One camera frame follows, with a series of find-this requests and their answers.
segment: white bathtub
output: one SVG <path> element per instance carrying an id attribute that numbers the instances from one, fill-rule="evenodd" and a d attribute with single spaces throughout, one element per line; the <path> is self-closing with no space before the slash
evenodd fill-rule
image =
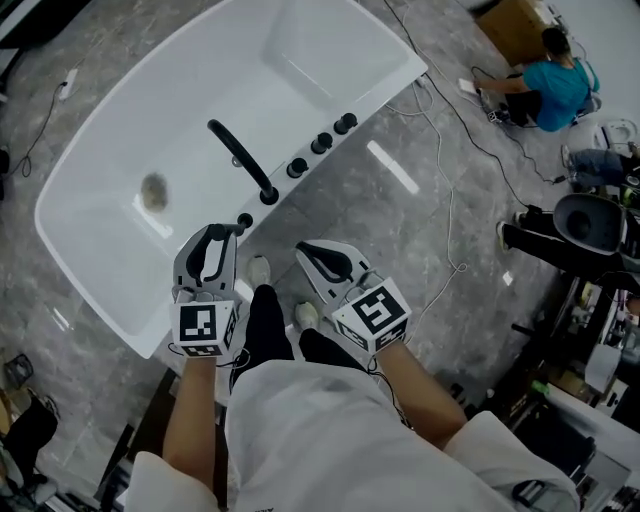
<path id="1" fill-rule="evenodd" d="M 346 137 L 336 120 L 351 112 L 361 124 L 425 70 L 350 0 L 222 2 L 143 59 L 83 124 L 38 198 L 38 233 L 85 300 L 149 357 L 170 328 L 173 258 L 185 241 L 242 212 L 255 228 L 277 206 L 260 202 L 207 122 L 239 139 L 282 200 L 308 175 L 287 176 L 294 157 L 311 172 Z M 323 131 L 333 148 L 314 155 Z M 140 197 L 151 172 L 168 182 L 157 214 Z"/>

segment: teal shirt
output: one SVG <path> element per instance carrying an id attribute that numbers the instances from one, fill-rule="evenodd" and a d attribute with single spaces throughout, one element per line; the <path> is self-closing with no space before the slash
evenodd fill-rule
<path id="1" fill-rule="evenodd" d="M 589 97 L 589 77 L 582 63 L 577 59 L 574 62 L 574 69 L 551 61 L 536 62 L 524 72 L 524 83 L 542 96 L 536 122 L 546 132 L 555 132 L 569 125 Z M 599 89 L 600 81 L 596 77 L 593 90 L 598 92 Z"/>

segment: black faucet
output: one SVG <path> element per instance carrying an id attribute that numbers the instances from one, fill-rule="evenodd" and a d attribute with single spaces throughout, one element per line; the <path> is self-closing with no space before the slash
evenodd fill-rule
<path id="1" fill-rule="evenodd" d="M 240 144 L 240 141 L 236 139 L 225 126 L 216 119 L 212 119 L 207 123 L 207 128 L 211 130 L 216 137 L 220 139 L 226 148 L 231 151 L 231 154 L 236 157 L 238 162 L 244 167 L 251 175 L 254 181 L 260 187 L 260 201 L 266 205 L 275 204 L 280 194 L 272 184 L 262 168 L 253 159 L 249 152 L 244 149 L 244 146 Z"/>

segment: gray marble floor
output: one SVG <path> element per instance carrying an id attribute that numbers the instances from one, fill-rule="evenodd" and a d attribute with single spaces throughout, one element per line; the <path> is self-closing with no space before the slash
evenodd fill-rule
<path id="1" fill-rule="evenodd" d="M 165 353 L 142 360 L 103 324 L 66 280 L 36 234 L 33 210 L 57 158 L 104 95 L 131 67 L 186 21 L 216 0 L 94 0 L 53 41 L 28 52 L 8 88 L 0 140 L 20 158 L 37 135 L 52 93 L 79 68 L 72 96 L 58 103 L 32 153 L 28 179 L 16 174 L 0 205 L 0 344 L 26 353 L 33 386 L 58 403 L 61 422 L 38 465 L 63 486 L 90 495 L 126 421 L 139 420 L 164 370 L 179 365 Z M 479 65 L 494 74 L 506 63 L 454 0 L 391 0 L 420 45 L 452 82 Z M 399 36 L 382 0 L 362 4 Z M 435 70 L 430 75 L 455 105 L 478 143 L 501 158 L 514 189 L 527 203 L 550 208 L 566 189 L 543 184 L 530 161 L 484 114 L 455 94 Z M 469 142 L 462 124 L 430 87 L 430 118 L 442 135 L 441 165 L 455 187 L 451 258 L 466 263 L 427 312 L 411 348 L 431 371 L 479 393 L 508 368 L 523 339 L 509 330 L 528 324 L 555 270 L 524 254 L 503 254 L 494 228 L 518 209 L 495 160 Z M 423 106 L 431 102 L 419 89 Z M 411 88 L 391 101 L 418 110 Z M 541 173 L 560 174 L 564 134 L 512 134 Z M 367 150 L 375 140 L 420 187 L 409 194 Z M 271 260 L 275 287 L 289 318 L 313 293 L 294 264 L 302 239 L 325 237 L 360 248 L 400 286 L 414 320 L 449 278 L 449 189 L 438 172 L 438 135 L 422 116 L 382 109 L 341 145 L 241 247 L 240 264 L 255 253 Z M 503 274 L 513 283 L 507 286 Z"/>

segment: faucet knob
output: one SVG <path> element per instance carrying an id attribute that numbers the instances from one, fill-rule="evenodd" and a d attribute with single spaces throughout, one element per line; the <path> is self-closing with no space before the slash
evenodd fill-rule
<path id="1" fill-rule="evenodd" d="M 323 132 L 311 143 L 311 151 L 316 155 L 321 155 L 327 149 L 331 149 L 331 146 L 333 146 L 333 137 L 327 132 Z"/>
<path id="2" fill-rule="evenodd" d="M 347 113 L 343 115 L 340 119 L 338 119 L 334 125 L 333 130 L 338 135 L 345 135 L 351 128 L 358 126 L 358 118 L 355 114 Z"/>
<path id="3" fill-rule="evenodd" d="M 307 161 L 304 158 L 294 158 L 293 161 L 287 165 L 287 174 L 290 178 L 299 178 L 302 173 L 309 169 Z"/>

